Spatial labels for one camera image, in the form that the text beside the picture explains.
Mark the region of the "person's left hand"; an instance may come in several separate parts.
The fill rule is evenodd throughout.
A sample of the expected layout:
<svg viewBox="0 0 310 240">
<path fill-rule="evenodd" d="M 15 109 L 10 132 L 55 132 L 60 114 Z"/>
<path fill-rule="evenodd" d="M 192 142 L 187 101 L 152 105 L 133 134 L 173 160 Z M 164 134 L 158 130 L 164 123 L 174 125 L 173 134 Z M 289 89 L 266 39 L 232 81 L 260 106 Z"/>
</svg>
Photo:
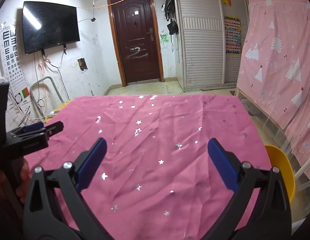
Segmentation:
<svg viewBox="0 0 310 240">
<path fill-rule="evenodd" d="M 16 189 L 16 195 L 20 198 L 22 203 L 25 203 L 26 194 L 28 192 L 28 187 L 31 180 L 30 168 L 28 162 L 25 159 L 23 159 L 23 166 L 20 170 L 20 179 L 21 183 Z"/>
</svg>

